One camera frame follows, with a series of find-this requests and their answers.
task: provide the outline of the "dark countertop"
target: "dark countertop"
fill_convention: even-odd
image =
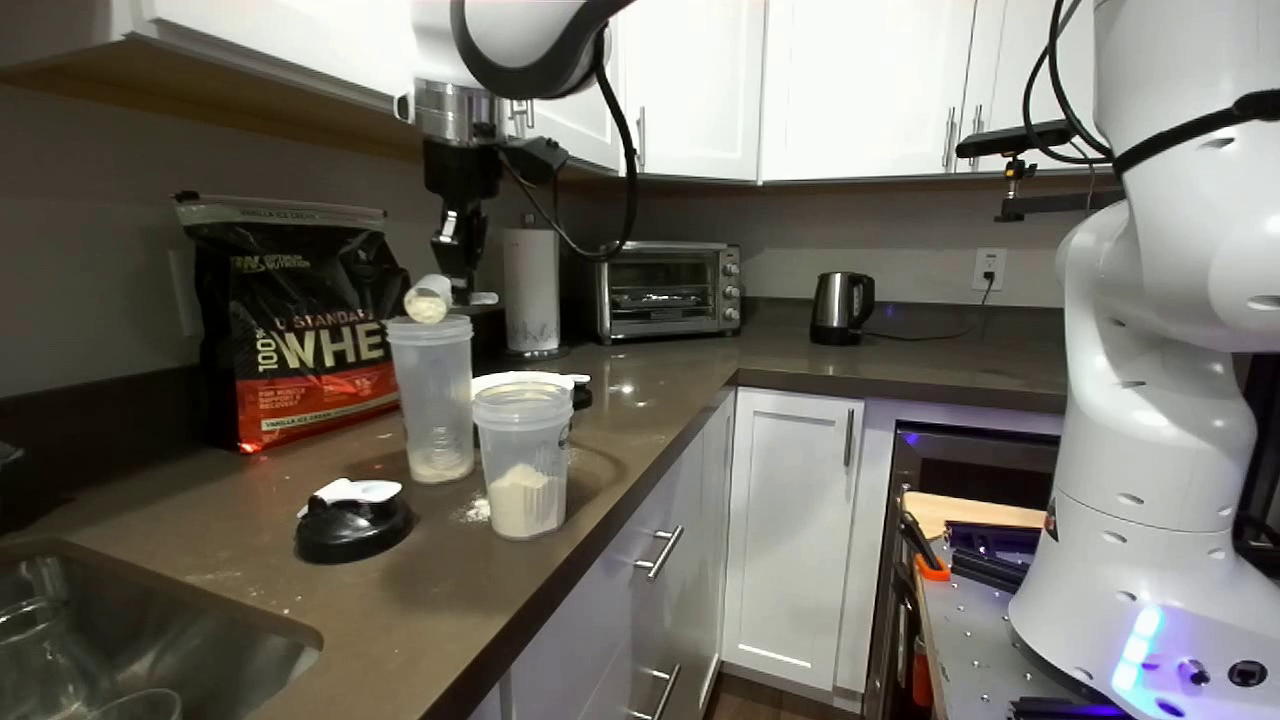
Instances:
[[[510,545],[467,522],[478,468],[407,485],[414,534],[383,555],[317,567],[293,515],[331,477],[405,482],[399,417],[262,455],[188,454],[132,468],[37,528],[174,578],[322,635],[312,674],[262,717],[463,717],[550,618],[726,383],[1024,414],[1062,407],[1060,311],[892,308],[871,327],[947,342],[806,345],[806,305],[759,305],[743,338],[575,349],[538,370],[586,374],[573,419],[559,534]]]

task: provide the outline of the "protein powder bag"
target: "protein powder bag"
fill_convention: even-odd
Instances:
[[[378,210],[174,195],[194,242],[202,419],[261,454],[397,405],[383,321],[407,287]]]

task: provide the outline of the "toaster oven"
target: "toaster oven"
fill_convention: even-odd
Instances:
[[[726,338],[738,327],[738,253],[702,242],[629,242],[586,264],[596,342]]]

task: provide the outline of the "wall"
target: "wall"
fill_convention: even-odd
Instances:
[[[414,160],[246,135],[85,101],[0,91],[0,398],[181,370],[194,359],[188,242],[173,192],[378,206],[412,274],[432,267],[435,199]],[[638,235],[725,235],[748,257],[753,298],[806,298],[819,267],[877,274],[887,302],[974,302],[971,248],[1010,248],[996,305],[1054,305],[1053,248],[1072,219],[986,226],[990,192],[961,188],[663,188]],[[491,228],[525,210],[509,195]],[[619,195],[562,195],[568,226],[598,242]]]

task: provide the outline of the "blender cup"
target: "blender cup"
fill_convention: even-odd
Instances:
[[[473,321],[386,321],[407,473],[419,485],[467,477],[473,454]]]
[[[495,381],[475,391],[491,534],[529,540],[562,526],[573,391],[550,381]]]

